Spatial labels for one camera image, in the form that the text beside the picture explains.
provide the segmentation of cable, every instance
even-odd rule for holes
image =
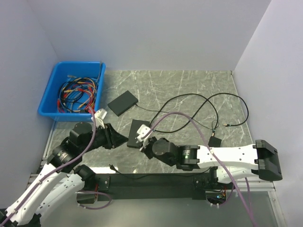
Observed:
[[[175,98],[178,98],[178,97],[180,97],[180,96],[188,96],[188,95],[197,95],[197,96],[201,96],[201,97],[205,98],[205,101],[204,101],[204,102],[202,103],[202,105],[198,108],[198,110],[194,113],[194,115],[191,117],[191,119],[193,119],[193,118],[197,115],[197,113],[198,113],[198,112],[200,111],[200,109],[205,105],[206,102],[209,102],[209,103],[212,105],[212,107],[214,108],[214,110],[215,110],[215,112],[216,112],[216,116],[217,116],[217,123],[216,123],[214,129],[216,129],[216,128],[219,126],[219,116],[218,116],[218,112],[217,112],[216,108],[215,108],[214,105],[209,101],[209,99],[211,99],[212,97],[218,96],[218,95],[230,95],[230,96],[238,97],[239,99],[242,100],[242,102],[244,103],[244,105],[245,105],[245,107],[246,107],[246,110],[247,110],[247,117],[246,117],[246,119],[245,119],[243,122],[241,122],[241,123],[239,123],[239,124],[224,124],[225,127],[240,126],[240,125],[244,124],[244,123],[248,120],[248,117],[249,117],[249,110],[248,110],[247,104],[245,103],[245,101],[243,100],[243,98],[241,98],[241,97],[238,96],[238,95],[235,95],[235,94],[232,94],[232,93],[227,93],[227,92],[221,92],[221,93],[214,94],[214,95],[210,96],[209,98],[206,98],[206,97],[204,97],[204,96],[202,96],[202,95],[200,95],[200,94],[188,93],[188,94],[183,94],[183,95],[175,96],[175,97],[169,99],[169,100],[161,107],[161,109],[159,110],[159,112],[154,116],[154,118],[153,118],[152,121],[151,121],[151,124],[152,124],[152,122],[155,120],[155,118],[159,115],[160,111],[162,111],[162,109],[167,105],[168,102],[170,102],[171,100],[173,100],[173,99],[175,99]],[[190,121],[188,121],[188,122],[187,122],[186,124],[184,124],[182,127],[180,127],[179,129],[176,129],[176,130],[174,130],[174,131],[158,131],[158,130],[155,130],[155,131],[157,131],[157,132],[162,132],[162,133],[174,133],[174,132],[177,132],[177,131],[179,131],[179,130],[185,128],[185,127],[189,124],[189,122],[190,122]]]
[[[247,177],[245,177],[246,185],[247,185],[247,194],[248,194],[248,203],[250,204],[250,213],[253,216],[252,203],[251,203],[251,194],[250,194],[250,184],[248,183]]]
[[[105,207],[108,207],[110,205],[110,202],[112,201],[112,197],[109,194],[106,194],[106,193],[103,193],[103,192],[91,192],[91,191],[80,191],[80,192],[87,193],[87,194],[104,195],[104,196],[108,197],[108,199],[109,199],[108,203],[105,204],[102,207],[87,207],[87,206],[84,206],[82,204],[78,204],[80,207],[83,207],[84,209],[88,209],[88,210],[100,210],[100,209],[103,209]]]
[[[72,159],[71,161],[55,168],[54,170],[52,170],[51,172],[47,173],[44,177],[41,178],[41,180],[39,182],[37,182],[33,188],[27,193],[27,195],[24,197],[24,199],[19,203],[18,206],[16,206],[15,208],[15,212],[9,214],[9,216],[0,224],[0,227],[4,226],[8,220],[11,219],[12,216],[14,216],[16,214],[16,212],[23,206],[23,204],[28,200],[28,198],[33,194],[33,192],[36,190],[36,188],[46,179],[48,178],[50,175],[52,175],[53,173],[63,169],[64,167],[76,162],[79,158],[81,158],[90,148],[91,144],[94,142],[95,136],[96,136],[96,119],[95,119],[95,115],[94,115],[94,111],[91,107],[89,107],[89,111],[90,114],[92,115],[92,119],[93,119],[93,134],[91,136],[90,142],[87,145],[87,147],[82,151],[81,154],[79,154],[77,157],[75,157],[74,159]]]
[[[196,94],[196,93],[187,93],[187,94],[182,94],[182,95],[179,95],[179,96],[175,96],[175,97],[172,97],[171,99],[169,99],[168,101],[166,101],[166,103],[164,103],[164,105],[160,108],[160,110],[158,111],[158,113],[154,116],[154,118],[151,120],[151,125],[152,125],[152,122],[156,119],[156,117],[160,114],[160,112],[163,110],[163,108],[167,105],[167,103],[169,103],[171,100],[175,99],[175,98],[179,98],[179,97],[182,97],[182,96],[200,96],[202,98],[205,99],[205,102],[202,104],[202,106],[206,103],[206,102],[209,102],[210,105],[212,105],[215,113],[216,113],[216,116],[217,116],[217,123],[215,125],[215,129],[219,127],[219,115],[218,115],[218,112],[215,108],[215,106],[212,104],[211,101],[209,101],[208,98],[204,97],[203,95],[200,95],[200,94]],[[194,113],[194,115],[191,117],[191,119],[193,119],[197,113],[199,112],[199,110],[202,108],[202,106]],[[181,129],[185,128],[187,125],[189,124],[189,122],[187,122],[185,125],[183,125],[181,128],[179,129],[176,129],[174,131],[160,131],[160,130],[155,130],[156,132],[162,132],[162,133],[174,133],[174,132],[178,132],[180,131]]]
[[[152,111],[152,112],[161,112],[161,113],[169,113],[169,112],[166,112],[166,111],[159,111],[159,110],[149,110],[149,109],[146,109],[146,108],[143,108],[143,107],[141,107],[141,106],[139,106],[139,105],[137,105],[137,104],[135,104],[137,107],[139,107],[139,108],[141,108],[141,109],[143,109],[143,110],[147,110],[147,111]],[[212,128],[208,128],[207,126],[205,126],[205,125],[203,125],[203,124],[201,124],[200,122],[198,122],[197,120],[195,120],[194,118],[192,118],[195,122],[197,122],[199,125],[201,125],[202,127],[204,127],[204,128],[207,128],[207,129],[210,129],[210,130],[214,130],[214,127],[213,127],[213,123],[212,123]]]
[[[88,106],[94,108],[98,83],[92,78],[77,78],[74,76],[72,78],[73,79],[64,82],[59,89],[59,98],[57,101],[58,112],[81,113],[87,112]],[[80,102],[84,94],[88,96],[88,99],[85,102]],[[79,103],[77,109],[73,108],[75,103]]]
[[[139,176],[139,177],[130,177],[130,176],[127,176],[126,174],[123,174],[121,172],[119,172],[113,165],[109,164],[109,168],[111,170],[114,170],[116,173],[118,174],[121,174],[122,176],[126,177],[126,178],[129,178],[129,179],[132,179],[132,180],[139,180],[139,179],[142,179],[144,177],[147,177],[147,176],[155,176],[155,175],[159,175],[159,174],[147,174],[147,175],[143,175],[143,176]],[[192,175],[181,175],[181,174],[165,174],[166,176],[168,175],[171,175],[171,176],[182,176],[182,177],[192,177],[192,176],[197,176],[197,175],[200,175],[200,174],[203,174],[205,172],[207,172],[208,170],[210,169],[210,167],[203,171],[203,172],[200,172],[200,173],[197,173],[197,174],[192,174]]]
[[[191,119],[190,116],[188,116],[188,115],[186,115],[186,114],[184,114],[184,113],[181,113],[181,112],[171,112],[171,113],[168,113],[168,114],[162,116],[162,117],[155,123],[155,125],[153,125],[153,126],[151,127],[151,129],[146,133],[146,135],[142,137],[142,139],[146,138],[146,137],[154,130],[154,128],[155,128],[155,127],[156,127],[164,118],[166,118],[166,117],[168,117],[169,115],[172,115],[172,114],[178,114],[178,115],[185,116],[186,118],[189,119],[189,121],[190,121],[190,122],[193,124],[193,126],[197,129],[197,131],[198,131],[198,133],[199,133],[201,139],[203,140],[203,143],[205,144],[205,146],[207,147],[207,149],[209,150],[209,152],[213,155],[213,157],[217,160],[217,162],[223,167],[223,169],[226,171],[227,175],[228,175],[228,176],[230,177],[230,179],[232,180],[232,183],[233,183],[233,185],[235,186],[235,189],[237,190],[237,192],[238,192],[238,194],[239,194],[239,197],[240,197],[241,200],[242,200],[242,203],[243,203],[243,205],[244,205],[244,208],[245,208],[246,212],[248,213],[248,215],[249,215],[249,217],[250,217],[250,220],[251,220],[253,226],[257,226],[257,223],[256,223],[254,217],[252,216],[252,214],[250,213],[250,209],[248,208],[248,206],[247,206],[247,204],[246,204],[246,201],[245,201],[245,199],[244,199],[244,197],[243,197],[243,195],[242,195],[242,193],[241,193],[241,191],[240,191],[240,189],[239,189],[239,187],[238,187],[238,185],[237,185],[235,179],[233,178],[232,174],[229,172],[229,170],[227,169],[226,165],[225,165],[225,164],[224,164],[224,163],[223,163],[223,162],[214,154],[214,152],[210,149],[210,147],[209,147],[208,144],[207,144],[207,140],[205,139],[203,133],[202,133],[201,130],[198,128],[198,126],[196,125],[196,123]]]

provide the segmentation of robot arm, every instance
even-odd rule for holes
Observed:
[[[210,152],[202,145],[177,146],[165,138],[157,140],[151,137],[151,133],[146,136],[149,131],[149,127],[142,125],[137,132],[138,141],[143,142],[140,151],[149,159],[155,157],[184,171],[214,167],[218,182],[230,183],[231,179],[213,157],[213,152],[227,166],[234,179],[253,175],[259,175],[260,179],[267,181],[282,179],[277,150],[264,140],[257,140],[256,144],[244,147],[210,148]]]
[[[110,123],[103,123],[105,115],[106,112],[103,110],[95,113],[97,123],[96,135],[88,151],[99,147],[104,147],[105,149],[116,148],[128,140],[116,132]],[[96,184],[96,174],[87,166],[82,165],[75,169],[75,174],[71,175],[61,186],[53,190],[60,180],[66,177],[82,161],[82,158],[67,165],[60,171],[54,172],[44,181],[41,181],[46,174],[70,162],[81,154],[88,146],[91,137],[91,124],[87,122],[76,124],[74,129],[71,130],[69,137],[65,138],[61,145],[53,150],[47,160],[47,164],[45,164],[39,176],[30,187],[6,210],[0,210],[0,223],[7,220],[4,226],[40,226],[39,219],[41,216],[43,216],[42,220],[44,220],[49,213],[73,193],[81,190],[85,184]],[[27,198],[27,200],[20,206],[20,202],[24,198]]]

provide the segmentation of black bracket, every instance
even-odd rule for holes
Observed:
[[[258,171],[252,170],[254,174],[258,174],[259,178],[265,181],[280,181],[283,179],[278,151],[265,140],[256,140]]]
[[[97,177],[98,191],[106,192],[109,190],[110,176],[106,174],[98,175]]]

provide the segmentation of black rectangular pad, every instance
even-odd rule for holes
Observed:
[[[114,99],[107,105],[117,116],[120,116],[126,110],[135,105],[137,102],[138,99],[133,96],[132,93],[130,93],[129,91],[125,91],[122,95],[120,95],[118,98]]]
[[[147,127],[150,126],[150,122],[148,121],[140,121],[133,119],[132,126],[129,131],[127,146],[129,148],[140,148],[142,142],[136,143],[136,137],[138,136],[137,131],[141,127],[141,125],[145,124]]]

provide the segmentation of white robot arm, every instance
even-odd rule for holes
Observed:
[[[259,175],[267,181],[282,179],[277,150],[264,140],[256,144],[234,148],[210,148],[203,145],[175,145],[165,138],[157,140],[148,134],[151,129],[142,125],[137,131],[137,140],[142,142],[140,151],[149,159],[155,157],[169,166],[191,171],[216,167],[216,177],[219,183],[230,183],[227,172],[213,155],[221,160],[233,178],[241,179]]]

